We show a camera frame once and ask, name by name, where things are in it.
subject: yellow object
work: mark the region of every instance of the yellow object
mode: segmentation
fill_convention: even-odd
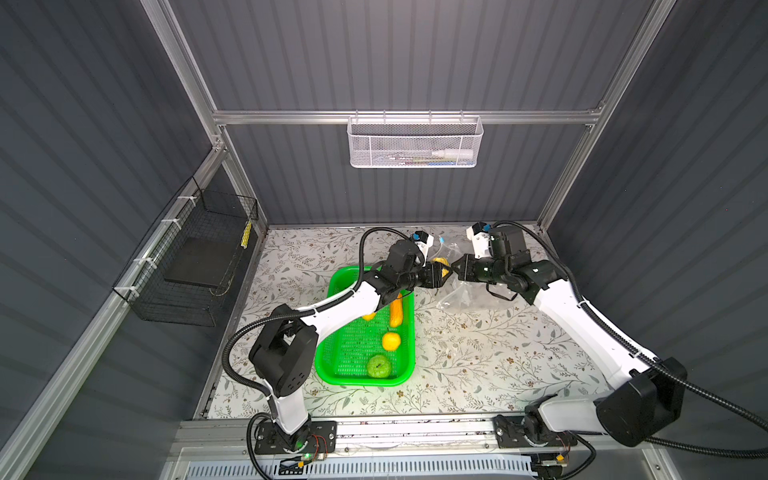
[[[387,352],[394,352],[400,347],[400,335],[394,332],[385,333],[382,338],[382,347]]]
[[[245,231],[243,232],[243,239],[240,241],[242,248],[248,248],[248,239],[250,238],[250,228],[253,226],[250,220],[246,223]]]
[[[397,294],[397,299],[389,304],[389,326],[395,328],[402,325],[402,293]]]
[[[447,259],[445,259],[445,258],[443,258],[443,257],[437,257],[437,258],[433,259],[432,261],[433,261],[433,262],[437,262],[437,263],[442,263],[442,264],[443,264],[443,265],[445,265],[446,267],[448,267],[448,268],[451,268],[451,265],[450,265],[450,263],[448,263]],[[443,271],[442,271],[442,275],[443,275],[443,276],[446,276],[446,275],[448,275],[448,273],[449,273],[449,271],[448,271],[448,270],[443,270]]]

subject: black wire basket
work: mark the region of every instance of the black wire basket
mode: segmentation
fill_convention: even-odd
[[[132,260],[141,262],[132,285],[116,284],[113,289],[143,320],[198,326],[225,323],[253,253],[256,235],[250,239],[250,234],[256,220],[256,199],[198,189],[175,219],[162,220],[167,225],[152,251]],[[195,251],[200,245],[209,250]],[[215,255],[206,254],[211,247]],[[178,273],[180,265],[190,262],[208,280],[185,280]]]

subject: wire mesh basket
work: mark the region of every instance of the wire mesh basket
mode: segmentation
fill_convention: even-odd
[[[350,117],[349,162],[356,168],[470,168],[477,164],[480,117]]]
[[[165,231],[150,253],[133,260],[141,263],[133,283],[114,285],[114,291],[143,320],[198,326],[228,321],[248,267],[241,260],[250,259],[256,243],[247,241],[256,215],[254,198],[197,190],[176,218],[162,220]],[[189,263],[189,247],[194,244],[216,247],[215,272],[206,272],[215,280],[197,284],[196,280],[169,280],[179,262]],[[198,260],[211,261],[202,256],[193,263]]]

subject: mounting plate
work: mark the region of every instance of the mounting plate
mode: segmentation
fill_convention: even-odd
[[[558,433],[559,438],[557,435],[553,435],[552,439],[546,443],[535,444],[530,442],[525,435],[524,419],[525,415],[497,415],[493,418],[493,430],[499,448],[562,447],[563,443],[573,447],[578,444],[576,437],[566,432]]]
[[[261,422],[254,435],[256,435],[256,444],[253,446],[253,450],[256,455],[292,453],[291,447],[283,440],[272,422]],[[320,444],[317,445],[317,440],[312,435],[323,437],[328,443],[327,450],[323,440],[320,440]],[[304,445],[301,453],[314,453],[316,449],[319,449],[320,453],[332,453],[336,450],[336,422],[310,423],[310,439]]]

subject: table surface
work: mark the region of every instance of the table surface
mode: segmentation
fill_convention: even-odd
[[[446,243],[455,243],[462,253],[472,252],[465,227],[400,230],[425,230]],[[325,298],[331,276],[342,266],[357,264],[364,231],[271,230],[240,326],[264,318],[282,303],[298,307]],[[371,234],[366,241],[366,262],[384,258],[395,237],[384,232]],[[525,239],[534,261],[546,258],[532,238],[526,235]],[[303,386],[311,415],[500,412],[522,410],[531,400],[555,392],[578,395],[609,389],[584,350],[520,297],[496,310],[450,313],[437,306],[445,295],[443,290],[416,289],[413,295],[416,367],[411,378],[392,388],[333,386],[320,380],[313,368]],[[248,352],[258,331],[242,338],[231,356],[235,370],[252,379],[258,377]],[[267,410],[261,393],[222,374],[208,418],[246,418]]]

